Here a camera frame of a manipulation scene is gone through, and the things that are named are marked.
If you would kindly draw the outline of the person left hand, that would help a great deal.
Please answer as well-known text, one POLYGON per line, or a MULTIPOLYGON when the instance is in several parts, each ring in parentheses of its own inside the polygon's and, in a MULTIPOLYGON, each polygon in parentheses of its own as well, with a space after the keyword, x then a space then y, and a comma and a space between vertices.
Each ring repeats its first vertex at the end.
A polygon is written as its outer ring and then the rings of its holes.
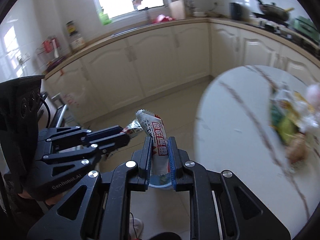
MULTIPOLYGON (((32 196, 25 190, 22 193, 19 193, 18 195, 24 199, 32 199, 32 196)), ((62 198, 63 198, 63 193, 45 200, 45 203, 51 206, 59 202, 62 198)))

